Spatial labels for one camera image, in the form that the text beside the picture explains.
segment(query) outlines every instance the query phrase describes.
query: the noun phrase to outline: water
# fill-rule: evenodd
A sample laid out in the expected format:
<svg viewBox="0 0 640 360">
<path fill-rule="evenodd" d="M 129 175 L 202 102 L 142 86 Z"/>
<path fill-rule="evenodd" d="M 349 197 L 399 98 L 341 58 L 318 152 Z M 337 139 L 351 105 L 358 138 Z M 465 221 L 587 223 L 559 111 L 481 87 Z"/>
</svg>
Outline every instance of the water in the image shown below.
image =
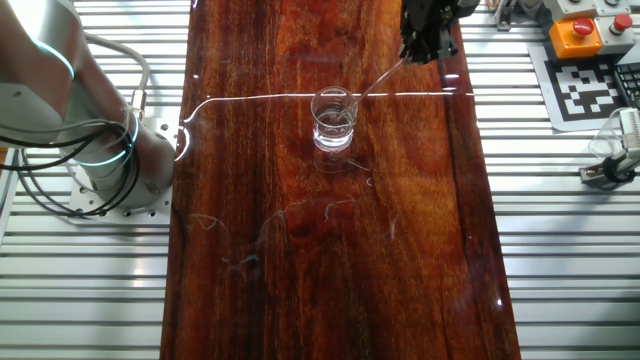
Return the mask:
<svg viewBox="0 0 640 360">
<path fill-rule="evenodd" d="M 318 148 L 328 152 L 346 149 L 353 139 L 353 115 L 335 108 L 323 108 L 316 112 L 313 141 Z"/>
</svg>

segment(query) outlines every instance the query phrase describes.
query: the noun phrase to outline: red button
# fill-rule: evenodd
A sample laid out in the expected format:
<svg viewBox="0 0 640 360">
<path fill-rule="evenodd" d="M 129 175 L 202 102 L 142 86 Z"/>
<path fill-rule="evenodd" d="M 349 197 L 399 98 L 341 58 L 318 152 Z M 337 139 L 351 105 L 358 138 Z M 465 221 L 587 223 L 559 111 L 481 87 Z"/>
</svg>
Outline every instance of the red button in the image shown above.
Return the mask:
<svg viewBox="0 0 640 360">
<path fill-rule="evenodd" d="M 580 36 L 591 35 L 593 32 L 593 23 L 589 19 L 578 19 L 573 23 L 573 31 Z"/>
<path fill-rule="evenodd" d="M 627 14 L 617 15 L 613 20 L 613 27 L 615 27 L 618 31 L 625 31 L 632 26 L 633 20 L 631 20 L 631 16 Z"/>
</svg>

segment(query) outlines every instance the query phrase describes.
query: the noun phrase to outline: wooden table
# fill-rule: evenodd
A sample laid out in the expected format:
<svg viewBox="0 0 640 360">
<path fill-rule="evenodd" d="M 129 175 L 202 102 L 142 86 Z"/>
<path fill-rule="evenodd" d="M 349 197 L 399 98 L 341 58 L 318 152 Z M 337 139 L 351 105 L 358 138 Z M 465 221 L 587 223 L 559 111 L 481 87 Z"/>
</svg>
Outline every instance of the wooden table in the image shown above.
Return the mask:
<svg viewBox="0 0 640 360">
<path fill-rule="evenodd" d="M 162 359 L 520 358 L 463 51 L 402 69 L 344 171 L 314 166 L 311 94 L 390 68 L 399 14 L 193 1 Z"/>
</svg>

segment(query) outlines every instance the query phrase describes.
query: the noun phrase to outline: glass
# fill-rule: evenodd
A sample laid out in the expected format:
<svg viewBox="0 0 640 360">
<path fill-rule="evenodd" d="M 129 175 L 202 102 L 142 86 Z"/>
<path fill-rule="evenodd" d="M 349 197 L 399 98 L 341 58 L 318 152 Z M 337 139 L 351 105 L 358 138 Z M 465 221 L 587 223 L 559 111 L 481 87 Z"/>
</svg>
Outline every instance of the glass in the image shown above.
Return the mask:
<svg viewBox="0 0 640 360">
<path fill-rule="evenodd" d="M 339 152 L 351 144 L 358 107 L 347 89 L 332 86 L 320 90 L 311 101 L 313 141 L 323 151 Z"/>
<path fill-rule="evenodd" d="M 620 108 L 614 111 L 609 120 L 602 126 L 598 134 L 589 142 L 589 151 L 600 159 L 612 156 L 624 149 L 622 138 L 624 137 L 620 124 Z"/>
</svg>

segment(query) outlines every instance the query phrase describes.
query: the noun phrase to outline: clear drinking glass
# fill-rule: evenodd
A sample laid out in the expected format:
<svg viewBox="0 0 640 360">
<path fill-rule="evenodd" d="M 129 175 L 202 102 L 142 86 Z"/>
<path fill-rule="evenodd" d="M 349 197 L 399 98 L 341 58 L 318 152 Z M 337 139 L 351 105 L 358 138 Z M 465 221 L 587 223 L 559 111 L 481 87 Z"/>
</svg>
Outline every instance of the clear drinking glass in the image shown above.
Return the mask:
<svg viewBox="0 0 640 360">
<path fill-rule="evenodd" d="M 354 102 L 349 90 L 337 86 L 322 89 L 313 97 L 313 141 L 320 150 L 339 152 L 351 144 L 358 112 Z"/>
</svg>

